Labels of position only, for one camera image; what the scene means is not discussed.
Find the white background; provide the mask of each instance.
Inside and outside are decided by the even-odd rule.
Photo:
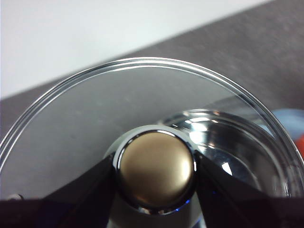
[[[2,0],[1,99],[269,0]]]

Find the gold knob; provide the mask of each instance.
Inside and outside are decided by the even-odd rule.
[[[146,133],[125,149],[120,163],[124,189],[140,204],[175,204],[190,186],[194,165],[188,147],[166,133]]]

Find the gray surface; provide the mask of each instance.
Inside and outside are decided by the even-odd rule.
[[[124,57],[196,63],[236,81],[270,109],[304,109],[303,12],[302,0],[274,1]],[[1,137],[54,83],[1,101]]]

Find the round metal cap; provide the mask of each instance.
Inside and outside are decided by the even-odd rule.
[[[125,148],[120,174],[123,187],[140,205],[166,207],[187,191],[194,174],[193,159],[178,137],[146,133]]]

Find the blue object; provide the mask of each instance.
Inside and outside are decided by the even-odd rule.
[[[293,141],[304,134],[304,110],[300,109],[278,109],[273,114],[287,130]]]

